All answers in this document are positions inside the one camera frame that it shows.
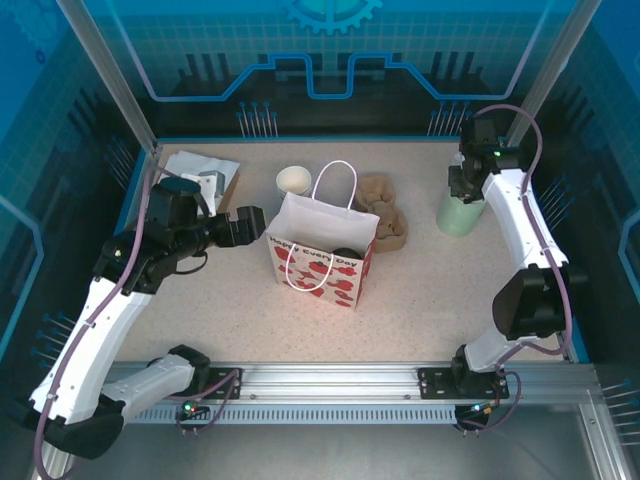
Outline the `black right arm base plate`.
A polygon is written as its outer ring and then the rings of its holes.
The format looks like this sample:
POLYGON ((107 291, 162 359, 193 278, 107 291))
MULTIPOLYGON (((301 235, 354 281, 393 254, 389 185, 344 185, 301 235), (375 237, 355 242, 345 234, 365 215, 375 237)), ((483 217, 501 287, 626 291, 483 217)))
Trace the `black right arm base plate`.
POLYGON ((420 368, 418 387, 423 400, 509 399, 506 381, 495 373, 456 373, 451 367, 420 368))

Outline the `right green lit connector board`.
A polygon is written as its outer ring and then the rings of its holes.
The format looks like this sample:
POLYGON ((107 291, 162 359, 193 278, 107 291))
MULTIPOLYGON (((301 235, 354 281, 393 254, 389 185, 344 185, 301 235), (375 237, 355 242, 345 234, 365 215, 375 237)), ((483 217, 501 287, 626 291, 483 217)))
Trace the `right green lit connector board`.
POLYGON ((464 429, 482 429, 488 425, 492 412, 500 407, 499 400, 487 400, 473 405, 455 407, 457 423, 464 429))

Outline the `mint green holder cup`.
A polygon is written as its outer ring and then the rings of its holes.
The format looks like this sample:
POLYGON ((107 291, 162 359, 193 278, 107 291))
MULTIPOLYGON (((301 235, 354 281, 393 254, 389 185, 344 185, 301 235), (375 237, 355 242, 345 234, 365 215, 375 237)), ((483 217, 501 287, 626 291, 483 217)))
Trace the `mint green holder cup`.
POLYGON ((476 226, 487 202, 485 200, 464 203, 447 191, 436 216, 439 230, 451 237, 462 238, 476 226))

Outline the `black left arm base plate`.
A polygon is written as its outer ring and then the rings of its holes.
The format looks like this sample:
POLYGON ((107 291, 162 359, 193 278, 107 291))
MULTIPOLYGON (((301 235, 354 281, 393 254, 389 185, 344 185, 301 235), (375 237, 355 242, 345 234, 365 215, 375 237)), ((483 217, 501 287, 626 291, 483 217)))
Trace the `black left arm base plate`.
POLYGON ((200 397, 206 400, 238 400, 243 383, 243 369, 239 367, 210 368, 200 397))

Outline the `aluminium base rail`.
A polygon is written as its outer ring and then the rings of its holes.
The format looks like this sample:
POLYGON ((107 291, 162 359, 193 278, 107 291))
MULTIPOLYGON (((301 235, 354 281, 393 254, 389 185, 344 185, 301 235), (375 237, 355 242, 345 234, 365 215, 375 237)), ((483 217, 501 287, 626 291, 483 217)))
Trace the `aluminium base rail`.
MULTIPOLYGON (((418 404, 419 363, 239 363, 243 404, 418 404)), ((512 362, 525 405, 603 400, 591 364, 512 362)))

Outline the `brown pulp cup carrier stack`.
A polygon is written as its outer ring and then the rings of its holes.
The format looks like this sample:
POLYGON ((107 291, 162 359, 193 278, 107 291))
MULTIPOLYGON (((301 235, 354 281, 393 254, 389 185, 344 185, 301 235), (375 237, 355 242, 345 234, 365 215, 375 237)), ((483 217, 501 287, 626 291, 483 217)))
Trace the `brown pulp cup carrier stack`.
POLYGON ((354 207, 357 211, 378 217, 374 250, 377 254, 402 249, 409 227, 404 213, 396 205, 396 191, 391 178, 370 174, 358 179, 354 207))

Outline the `left green lit connector board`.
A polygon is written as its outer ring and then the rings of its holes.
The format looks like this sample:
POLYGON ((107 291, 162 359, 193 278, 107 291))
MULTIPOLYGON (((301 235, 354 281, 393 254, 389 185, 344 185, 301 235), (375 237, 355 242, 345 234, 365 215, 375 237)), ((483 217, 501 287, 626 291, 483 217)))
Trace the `left green lit connector board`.
POLYGON ((176 414, 178 422, 202 420, 210 412, 210 408, 201 405, 199 400, 187 400, 182 403, 176 414))

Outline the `stack of white napkins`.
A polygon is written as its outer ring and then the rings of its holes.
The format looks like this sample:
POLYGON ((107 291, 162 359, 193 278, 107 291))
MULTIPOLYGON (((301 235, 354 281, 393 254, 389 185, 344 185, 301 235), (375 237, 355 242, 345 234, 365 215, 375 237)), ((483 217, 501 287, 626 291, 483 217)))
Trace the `stack of white napkins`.
POLYGON ((219 172, 224 176, 226 184, 233 180, 238 168, 238 162, 206 157, 187 151, 171 154, 165 165, 167 171, 178 176, 191 175, 199 177, 210 175, 212 172, 219 172))

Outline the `stack of green paper cups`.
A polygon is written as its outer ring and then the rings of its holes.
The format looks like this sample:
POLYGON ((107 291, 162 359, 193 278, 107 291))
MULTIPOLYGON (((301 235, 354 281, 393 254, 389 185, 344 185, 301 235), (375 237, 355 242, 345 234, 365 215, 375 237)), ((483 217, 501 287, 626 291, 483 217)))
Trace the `stack of green paper cups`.
POLYGON ((288 193, 307 197, 312 191, 311 173, 302 166, 289 166, 276 176, 276 187, 281 199, 288 193))

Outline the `green lit connector board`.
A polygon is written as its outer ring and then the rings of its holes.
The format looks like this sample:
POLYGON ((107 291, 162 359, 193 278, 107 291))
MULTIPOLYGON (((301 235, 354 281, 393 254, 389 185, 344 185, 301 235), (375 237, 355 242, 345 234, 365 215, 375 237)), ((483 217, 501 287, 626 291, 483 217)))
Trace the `green lit connector board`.
POLYGON ((492 412, 500 407, 499 400, 487 400, 473 405, 455 407, 457 423, 464 429, 482 429, 488 425, 492 412))
POLYGON ((176 414, 178 422, 202 420, 210 412, 210 408, 201 405, 199 400, 187 400, 182 403, 176 414))

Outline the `aluminium frame post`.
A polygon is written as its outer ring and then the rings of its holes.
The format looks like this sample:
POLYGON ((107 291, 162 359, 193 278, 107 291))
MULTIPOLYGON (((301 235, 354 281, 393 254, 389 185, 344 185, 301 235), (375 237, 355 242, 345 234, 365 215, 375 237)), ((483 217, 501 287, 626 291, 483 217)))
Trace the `aluminium frame post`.
MULTIPOLYGON (((518 64, 515 77, 520 78, 521 70, 527 67, 530 56, 539 42, 542 31, 546 28, 548 20, 552 19, 556 13, 557 3, 564 0, 547 0, 540 18, 535 24, 531 39, 527 43, 523 52, 523 65, 518 64)), ((534 71, 534 79, 528 86, 522 99, 519 96, 510 96, 505 101, 527 111, 532 116, 536 116, 542 109, 544 102, 548 99, 553 87, 559 80, 562 72, 567 67, 571 56, 576 50, 580 40, 586 33, 587 27, 591 24, 595 13, 602 4, 602 0, 568 0, 568 7, 560 7, 560 27, 552 35, 551 46, 548 51, 543 52, 540 66, 534 71)), ((509 146, 520 144, 529 128, 529 122, 521 114, 516 113, 506 134, 509 146)))
POLYGON ((84 2, 56 0, 56 3, 141 147, 147 153, 155 154, 156 137, 84 2))

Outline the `left aluminium frame post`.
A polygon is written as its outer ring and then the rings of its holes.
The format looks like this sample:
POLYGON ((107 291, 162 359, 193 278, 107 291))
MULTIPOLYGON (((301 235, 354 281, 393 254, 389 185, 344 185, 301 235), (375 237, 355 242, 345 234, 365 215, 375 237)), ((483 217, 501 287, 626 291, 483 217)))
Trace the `left aluminium frame post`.
POLYGON ((156 137, 84 2, 56 0, 56 3, 141 147, 147 153, 155 154, 156 137))

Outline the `white red paper gift bag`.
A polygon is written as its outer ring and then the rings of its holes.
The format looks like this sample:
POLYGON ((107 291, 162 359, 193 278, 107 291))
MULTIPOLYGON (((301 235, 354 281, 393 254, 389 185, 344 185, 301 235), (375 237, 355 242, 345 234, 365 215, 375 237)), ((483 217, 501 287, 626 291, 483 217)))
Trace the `white red paper gift bag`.
POLYGON ((354 310, 370 271, 378 217, 353 208, 287 194, 265 231, 277 282, 292 290, 354 310), (340 262, 332 251, 350 248, 360 261, 340 262))

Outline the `right aluminium frame post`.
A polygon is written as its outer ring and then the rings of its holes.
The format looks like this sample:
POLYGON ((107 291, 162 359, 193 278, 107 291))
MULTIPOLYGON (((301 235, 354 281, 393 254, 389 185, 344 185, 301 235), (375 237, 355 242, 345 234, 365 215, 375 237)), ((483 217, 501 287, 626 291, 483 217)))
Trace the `right aluminium frame post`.
MULTIPOLYGON (((547 0, 540 18, 535 24, 531 39, 527 43, 523 52, 523 65, 518 64, 515 77, 520 78, 521 70, 527 67, 530 56, 539 42, 542 31, 546 28, 548 20, 552 19, 556 13, 557 3, 564 0, 547 0)), ((532 116, 536 116, 542 109, 544 102, 548 99, 553 87, 559 80, 562 72, 567 67, 571 56, 576 50, 580 40, 586 33, 587 27, 591 24, 595 13, 602 4, 602 0, 568 0, 568 7, 560 7, 560 27, 552 35, 551 46, 548 51, 543 52, 540 66, 534 71, 534 79, 528 86, 522 99, 519 96, 510 96, 505 101, 527 111, 532 116)), ((529 122, 521 114, 516 113, 506 134, 509 146, 520 144, 529 128, 529 122)))

